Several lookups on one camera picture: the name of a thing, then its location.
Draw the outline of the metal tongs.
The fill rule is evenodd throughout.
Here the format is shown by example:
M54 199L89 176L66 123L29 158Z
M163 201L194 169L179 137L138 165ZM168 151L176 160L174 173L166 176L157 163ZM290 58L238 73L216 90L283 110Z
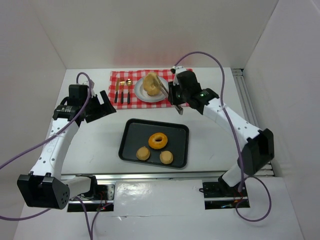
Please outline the metal tongs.
M167 90L167 88L163 85L163 83L161 82L161 80L159 79L159 77L156 75L155 77L154 77L154 80L153 80L153 83L154 83L154 85L158 88L158 89L160 89L160 91L164 94L164 96L166 97L166 98L168 98L169 97L169 91ZM176 110L177 110L177 112L180 114L180 115L182 115L183 114L183 108L180 106L180 105L172 105Z

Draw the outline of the plain beige bagel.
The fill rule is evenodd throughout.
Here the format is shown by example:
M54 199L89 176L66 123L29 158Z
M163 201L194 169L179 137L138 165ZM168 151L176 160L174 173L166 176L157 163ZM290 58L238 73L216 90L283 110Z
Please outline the plain beige bagel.
M149 96L155 96L161 92L158 75L155 72L148 73L144 77L142 85Z

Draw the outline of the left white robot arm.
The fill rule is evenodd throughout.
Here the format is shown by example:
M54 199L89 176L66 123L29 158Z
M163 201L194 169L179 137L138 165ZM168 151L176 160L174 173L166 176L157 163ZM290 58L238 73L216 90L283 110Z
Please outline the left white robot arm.
M93 122L116 112L107 93L88 96L87 85L71 84L68 96L56 107L49 142L44 144L39 159L28 174L21 174L17 186L29 207L64 209L69 200L85 195L94 198L99 187L95 176L77 174L65 182L61 180L62 167L71 141L83 121Z

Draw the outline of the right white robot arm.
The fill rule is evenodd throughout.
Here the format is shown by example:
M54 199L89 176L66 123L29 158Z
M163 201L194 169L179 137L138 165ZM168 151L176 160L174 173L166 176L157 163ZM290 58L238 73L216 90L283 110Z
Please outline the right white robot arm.
M225 188L241 187L246 177L255 175L275 157L274 134L268 128L261 130L250 124L222 103L212 89L201 88L193 71L178 67L171 72L174 79L168 83L168 101L179 114L183 113L180 105L187 103L235 138L240 157L219 182Z

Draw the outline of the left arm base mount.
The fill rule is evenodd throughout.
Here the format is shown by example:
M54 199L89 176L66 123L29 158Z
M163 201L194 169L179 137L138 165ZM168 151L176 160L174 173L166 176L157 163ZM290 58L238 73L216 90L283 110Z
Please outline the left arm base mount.
M114 210L115 185L99 184L94 175L78 174L65 180L69 187L68 212L112 212Z

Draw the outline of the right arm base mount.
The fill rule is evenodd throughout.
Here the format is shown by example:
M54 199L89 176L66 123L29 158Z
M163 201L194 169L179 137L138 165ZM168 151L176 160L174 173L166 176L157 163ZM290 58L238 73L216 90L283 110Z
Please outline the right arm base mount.
M217 181L207 181L202 183L199 192L204 197L204 207L206 210L222 210L239 208L249 208L250 202L246 185L243 184L241 191L239 190L240 183L235 186L226 184L222 177Z

